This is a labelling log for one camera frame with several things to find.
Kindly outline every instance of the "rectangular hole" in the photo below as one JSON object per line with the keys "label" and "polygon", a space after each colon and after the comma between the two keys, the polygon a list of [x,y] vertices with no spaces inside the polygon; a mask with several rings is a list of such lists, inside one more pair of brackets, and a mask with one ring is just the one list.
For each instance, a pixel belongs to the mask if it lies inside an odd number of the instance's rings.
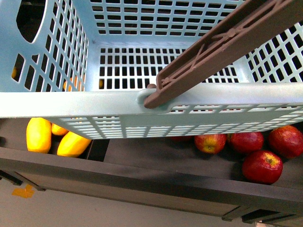
{"label": "rectangular hole", "polygon": [[41,69],[43,72],[46,72],[47,62],[48,62],[48,57],[44,54],[43,59],[42,59],[42,64],[41,64]]}
{"label": "rectangular hole", "polygon": [[141,64],[141,57],[140,56],[136,56],[136,63]]}
{"label": "rectangular hole", "polygon": [[51,25],[49,27],[49,29],[51,30],[52,33],[53,33],[54,26],[55,26],[55,21],[52,19]]}
{"label": "rectangular hole", "polygon": [[112,79],[107,79],[107,89],[112,89]]}
{"label": "rectangular hole", "polygon": [[59,65],[60,65],[61,69],[63,69],[63,59],[64,59],[64,56],[63,56],[63,54],[61,54],[60,61],[59,61]]}
{"label": "rectangular hole", "polygon": [[159,14],[170,14],[171,10],[170,9],[158,9]]}
{"label": "rectangular hole", "polygon": [[102,6],[93,6],[92,9],[95,12],[103,12],[103,7]]}
{"label": "rectangular hole", "polygon": [[147,56],[143,56],[143,64],[148,64]]}
{"label": "rectangular hole", "polygon": [[271,53],[272,53],[272,49],[271,49],[271,47],[270,47],[269,44],[266,44],[266,45],[265,45],[265,48],[266,48],[268,54],[271,54]]}
{"label": "rectangular hole", "polygon": [[290,42],[288,42],[288,43],[285,45],[285,47],[286,47],[286,49],[287,49],[289,55],[291,55],[291,54],[294,53],[294,48],[293,48],[293,46],[291,45]]}
{"label": "rectangular hole", "polygon": [[142,8],[141,13],[154,13],[154,9]]}
{"label": "rectangular hole", "polygon": [[24,65],[24,58],[20,54],[18,54],[13,72],[11,74],[11,77],[17,82],[19,82],[20,80],[20,75],[23,69],[23,65]]}
{"label": "rectangular hole", "polygon": [[57,30],[56,40],[59,42],[61,37],[61,31],[60,29]]}
{"label": "rectangular hole", "polygon": [[152,76],[156,76],[157,75],[155,67],[151,67],[151,75]]}
{"label": "rectangular hole", "polygon": [[141,35],[152,35],[151,31],[140,31]]}
{"label": "rectangular hole", "polygon": [[105,27],[105,23],[97,23],[97,27]]}
{"label": "rectangular hole", "polygon": [[167,35],[167,32],[159,32],[159,31],[156,31],[156,32],[155,32],[155,35]]}
{"label": "rectangular hole", "polygon": [[119,89],[119,88],[120,88],[120,80],[115,79],[115,89]]}
{"label": "rectangular hole", "polygon": [[228,13],[228,12],[222,12],[220,16],[221,16],[221,17],[226,17],[226,16],[228,16],[229,14],[230,14],[230,13]]}
{"label": "rectangular hole", "polygon": [[117,15],[108,15],[107,18],[109,20],[121,20],[121,16],[117,16]]}
{"label": "rectangular hole", "polygon": [[292,69],[290,68],[288,62],[284,64],[284,69],[286,71],[286,73],[289,75],[291,75],[293,73]]}
{"label": "rectangular hole", "polygon": [[150,84],[150,79],[144,79],[145,82],[145,88],[147,88],[147,86]]}
{"label": "rectangular hole", "polygon": [[26,78],[25,84],[24,84],[24,86],[28,90],[30,90],[31,87],[32,87],[34,73],[35,73],[35,69],[30,65],[29,68],[28,68],[28,72],[27,72],[27,78]]}
{"label": "rectangular hole", "polygon": [[200,23],[200,19],[197,19],[197,18],[189,18],[189,19],[188,19],[188,22],[189,22],[189,23]]}
{"label": "rectangular hole", "polygon": [[140,27],[141,28],[152,28],[152,25],[150,25],[150,24],[141,24]]}
{"label": "rectangular hole", "polygon": [[185,18],[179,18],[179,17],[174,17],[172,19],[173,22],[184,22],[185,21]]}
{"label": "rectangular hole", "polygon": [[120,76],[120,67],[115,67],[115,76]]}
{"label": "rectangular hole", "polygon": [[124,0],[124,4],[138,4],[138,0]]}
{"label": "rectangular hole", "polygon": [[107,12],[120,12],[121,9],[119,7],[106,7]]}
{"label": "rectangular hole", "polygon": [[169,17],[157,17],[157,21],[169,21]]}
{"label": "rectangular hole", "polygon": [[134,28],[137,27],[137,24],[125,24],[124,26]]}
{"label": "rectangular hole", "polygon": [[107,57],[107,63],[108,63],[108,64],[113,64],[113,56],[112,56],[112,55],[109,55],[109,56]]}
{"label": "rectangular hole", "polygon": [[192,10],[192,11],[190,11],[190,15],[197,15],[197,16],[200,16],[200,15],[202,15],[202,11],[197,11],[197,10]]}
{"label": "rectangular hole", "polygon": [[154,56],[150,56],[150,61],[151,61],[151,64],[155,64],[155,57]]}
{"label": "rectangular hole", "polygon": [[188,26],[186,26],[186,29],[197,30],[197,29],[198,29],[198,26],[191,26],[191,25],[188,25]]}
{"label": "rectangular hole", "polygon": [[298,48],[303,46],[303,41],[302,41],[302,38],[300,37],[300,35],[296,35],[294,37],[294,41],[297,44]]}
{"label": "rectangular hole", "polygon": [[284,80],[283,73],[280,69],[277,69],[276,74],[278,75],[280,81]]}
{"label": "rectangular hole", "polygon": [[120,58],[118,55],[115,56],[115,64],[120,64]]}
{"label": "rectangular hole", "polygon": [[299,58],[298,58],[297,56],[294,56],[294,57],[292,58],[292,61],[293,61],[294,66],[295,66],[295,68],[296,68],[297,70],[298,70],[299,68],[302,67],[302,64],[300,63],[300,60],[299,60]]}
{"label": "rectangular hole", "polygon": [[235,9],[235,8],[237,8],[237,5],[226,4],[226,5],[224,6],[224,9]]}
{"label": "rectangular hole", "polygon": [[46,44],[45,44],[45,47],[46,47],[46,49],[48,50],[48,52],[50,51],[51,43],[52,43],[52,39],[51,39],[51,37],[48,35],[48,36],[47,36],[47,39],[46,39]]}
{"label": "rectangular hole", "polygon": [[142,76],[142,69],[141,69],[141,67],[137,67],[137,76]]}
{"label": "rectangular hole", "polygon": [[278,50],[278,55],[279,55],[279,58],[280,58],[281,61],[284,61],[286,59],[282,49]]}
{"label": "rectangular hole", "polygon": [[203,2],[193,2],[193,7],[199,7],[199,8],[204,8],[205,7],[205,3]]}
{"label": "rectangular hole", "polygon": [[160,6],[172,6],[172,1],[167,1],[167,0],[159,1],[159,5]]}
{"label": "rectangular hole", "polygon": [[171,29],[182,29],[183,26],[182,25],[172,25]]}
{"label": "rectangular hole", "polygon": [[155,5],[155,0],[142,0],[143,5]]}
{"label": "rectangular hole", "polygon": [[143,16],[143,17],[141,17],[141,21],[153,21],[153,17]]}
{"label": "rectangular hole", "polygon": [[120,4],[120,0],[106,0],[106,3]]}
{"label": "rectangular hole", "polygon": [[52,88],[52,86],[50,84],[47,84],[47,86],[46,86],[46,92],[50,92],[51,88]]}
{"label": "rectangular hole", "polygon": [[98,15],[98,14],[95,14],[95,19],[96,20],[104,20],[104,16],[103,15]]}
{"label": "rectangular hole", "polygon": [[37,86],[36,86],[36,92],[42,91],[43,82],[44,82],[43,77],[39,75]]}
{"label": "rectangular hole", "polygon": [[137,16],[124,16],[124,20],[137,20],[138,17]]}
{"label": "rectangular hole", "polygon": [[214,24],[215,20],[213,19],[204,19],[203,20],[203,23],[206,23],[206,24]]}
{"label": "rectangular hole", "polygon": [[213,17],[215,17],[215,16],[218,15],[218,12],[207,11],[207,12],[205,13],[205,15],[206,15],[206,16],[213,16]]}
{"label": "rectangular hole", "polygon": [[196,34],[193,32],[185,32],[184,36],[195,36]]}
{"label": "rectangular hole", "polygon": [[127,64],[127,59],[125,55],[122,56],[122,64]]}
{"label": "rectangular hole", "polygon": [[208,7],[213,9],[219,9],[221,7],[221,4],[209,3]]}
{"label": "rectangular hole", "polygon": [[130,89],[134,89],[135,88],[134,79],[130,79],[129,83],[130,83]]}
{"label": "rectangular hole", "polygon": [[156,25],[156,28],[163,28],[163,29],[166,29],[168,28],[169,26],[168,25]]}
{"label": "rectangular hole", "polygon": [[167,56],[164,56],[163,57],[163,60],[164,60],[164,64],[168,64],[169,63],[169,59],[168,59],[168,57]]}
{"label": "rectangular hole", "polygon": [[112,68],[112,67],[108,67],[108,68],[107,68],[107,75],[108,75],[109,77],[111,77],[111,76],[113,75],[113,68]]}
{"label": "rectangular hole", "polygon": [[125,7],[125,8],[124,8],[124,12],[125,12],[125,13],[137,13],[137,12],[138,12],[138,9],[137,9],[137,8]]}
{"label": "rectangular hole", "polygon": [[176,9],[176,10],[174,11],[174,14],[186,15],[186,13],[187,13],[186,10]]}
{"label": "rectangular hole", "polygon": [[111,35],[121,35],[122,34],[122,31],[119,31],[119,30],[110,30],[109,33]]}
{"label": "rectangular hole", "polygon": [[138,88],[143,88],[142,79],[137,79]]}
{"label": "rectangular hole", "polygon": [[129,75],[134,76],[134,67],[129,67]]}
{"label": "rectangular hole", "polygon": [[122,79],[122,88],[127,89],[127,79]]}
{"label": "rectangular hole", "polygon": [[187,7],[187,6],[189,6],[189,2],[188,1],[177,1],[176,6]]}

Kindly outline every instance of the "papaya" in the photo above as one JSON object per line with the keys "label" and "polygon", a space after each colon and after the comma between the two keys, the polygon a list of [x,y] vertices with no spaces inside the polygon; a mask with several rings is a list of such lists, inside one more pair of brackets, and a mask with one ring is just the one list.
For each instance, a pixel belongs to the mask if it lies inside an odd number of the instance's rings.
{"label": "papaya", "polygon": [[65,157],[78,157],[89,146],[91,140],[69,131],[61,140],[57,155]]}
{"label": "papaya", "polygon": [[52,143],[51,123],[41,117],[30,119],[26,139],[28,151],[48,153]]}
{"label": "papaya", "polygon": [[55,136],[64,136],[66,133],[68,133],[68,130],[65,128],[62,128],[59,125],[52,124],[52,134]]}

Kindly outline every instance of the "apple stem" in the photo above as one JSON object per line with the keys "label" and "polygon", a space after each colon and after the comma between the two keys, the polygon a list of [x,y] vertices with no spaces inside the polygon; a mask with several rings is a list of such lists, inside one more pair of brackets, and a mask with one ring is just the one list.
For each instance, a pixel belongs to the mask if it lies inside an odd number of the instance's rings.
{"label": "apple stem", "polygon": [[267,157],[266,161],[271,164],[273,162],[273,159]]}

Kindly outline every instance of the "floor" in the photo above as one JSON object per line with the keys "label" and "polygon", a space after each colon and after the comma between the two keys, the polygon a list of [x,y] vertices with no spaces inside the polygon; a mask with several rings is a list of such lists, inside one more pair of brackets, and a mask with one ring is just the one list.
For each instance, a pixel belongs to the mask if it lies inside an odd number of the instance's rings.
{"label": "floor", "polygon": [[32,198],[11,195],[0,181],[0,227],[253,227],[221,218],[161,209],[66,192],[34,190]]}

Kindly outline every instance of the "fruit display bin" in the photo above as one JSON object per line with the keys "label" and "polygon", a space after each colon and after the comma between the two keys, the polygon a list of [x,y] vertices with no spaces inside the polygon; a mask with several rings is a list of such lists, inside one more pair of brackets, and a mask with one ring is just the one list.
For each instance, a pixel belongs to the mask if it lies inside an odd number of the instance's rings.
{"label": "fruit display bin", "polygon": [[[302,226],[303,156],[283,158],[279,180],[264,185],[244,178],[244,155],[228,145],[217,155],[204,154],[193,140],[93,140],[79,158],[71,158],[56,155],[62,137],[52,136],[48,154],[29,152],[29,120],[0,119],[0,169],[38,190],[71,192],[224,220],[242,217],[249,223],[262,220],[275,226]],[[295,127],[302,131],[302,122]],[[263,132],[265,141],[269,132]]]}
{"label": "fruit display bin", "polygon": [[1,1],[0,117],[90,139],[266,131],[303,121],[299,22],[177,98],[156,75],[244,0]]}

